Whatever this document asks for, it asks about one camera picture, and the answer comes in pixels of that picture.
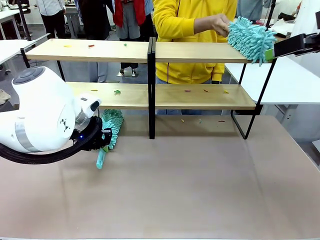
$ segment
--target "red vest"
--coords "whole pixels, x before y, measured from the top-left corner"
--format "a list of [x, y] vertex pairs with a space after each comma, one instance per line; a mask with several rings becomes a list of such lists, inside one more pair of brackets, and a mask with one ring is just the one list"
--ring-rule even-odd
[[[115, 13], [113, 15], [113, 21], [118, 27], [122, 28], [122, 25], [124, 23], [124, 15], [123, 15], [121, 0], [115, 0], [114, 5], [115, 5]], [[140, 26], [146, 20], [145, 0], [133, 0], [133, 6], [135, 11], [136, 21]]]

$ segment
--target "yellow hoodie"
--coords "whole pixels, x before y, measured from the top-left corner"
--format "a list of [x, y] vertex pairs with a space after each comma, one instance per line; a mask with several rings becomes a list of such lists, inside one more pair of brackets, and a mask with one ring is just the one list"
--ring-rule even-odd
[[[153, 22], [158, 42], [225, 43], [214, 30], [194, 34], [195, 19], [225, 14], [235, 18], [237, 0], [153, 0]], [[170, 84], [202, 84], [221, 81], [223, 63], [157, 63], [156, 75]]]

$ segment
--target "shelf board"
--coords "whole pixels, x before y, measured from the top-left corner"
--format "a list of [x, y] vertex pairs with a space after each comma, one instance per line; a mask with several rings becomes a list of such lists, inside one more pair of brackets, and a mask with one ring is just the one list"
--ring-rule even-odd
[[253, 110], [256, 107], [237, 84], [157, 84], [155, 102], [156, 109]]
[[[147, 84], [95, 82], [67, 82], [67, 84], [76, 96], [90, 93], [99, 97], [102, 100], [100, 108], [103, 109], [148, 109]], [[121, 94], [115, 95], [116, 90], [121, 91]]]
[[29, 60], [147, 63], [148, 46], [148, 42], [49, 39], [26, 56]]
[[[67, 84], [76, 96], [90, 93], [99, 97], [102, 100], [100, 107], [104, 109], [148, 109], [147, 84], [94, 82], [67, 82]], [[121, 91], [121, 94], [115, 95], [116, 90]], [[156, 109], [253, 110], [256, 107], [241, 85], [157, 84], [155, 93]]]
[[250, 63], [227, 43], [157, 42], [157, 63]]

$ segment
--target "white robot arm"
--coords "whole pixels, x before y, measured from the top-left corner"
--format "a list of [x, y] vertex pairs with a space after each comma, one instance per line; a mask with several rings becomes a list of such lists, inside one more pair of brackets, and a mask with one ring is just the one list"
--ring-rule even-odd
[[[75, 153], [110, 143], [111, 130], [102, 129], [101, 119], [93, 117], [101, 100], [90, 94], [74, 97], [72, 89], [51, 69], [43, 66], [28, 68], [12, 80], [12, 85], [19, 96], [20, 107], [19, 110], [0, 113], [1, 157], [16, 156], [32, 162], [35, 155], [30, 153], [58, 150], [70, 139], [74, 146], [81, 145], [73, 148], [77, 150]], [[39, 159], [33, 164], [56, 162], [48, 160], [48, 155], [41, 156], [44, 161]]]

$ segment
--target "teal mop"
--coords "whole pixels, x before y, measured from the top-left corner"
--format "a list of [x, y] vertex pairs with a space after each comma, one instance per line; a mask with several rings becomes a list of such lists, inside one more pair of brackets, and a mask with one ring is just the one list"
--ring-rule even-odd
[[100, 148], [99, 153], [98, 153], [98, 158], [96, 160], [96, 167], [98, 169], [102, 169], [105, 161], [106, 154], [109, 152], [109, 150], [114, 149], [117, 139], [118, 139], [118, 134], [120, 131], [120, 127], [124, 121], [124, 117], [122, 115], [122, 112], [117, 109], [106, 109], [104, 110], [102, 116], [102, 128], [107, 129], [110, 128], [112, 129], [112, 138], [111, 142], [109, 145]]
[[238, 50], [252, 63], [259, 62], [259, 66], [267, 63], [265, 52], [273, 49], [276, 42], [276, 32], [267, 30], [265, 26], [252, 25], [245, 17], [238, 17], [229, 25], [228, 43]]

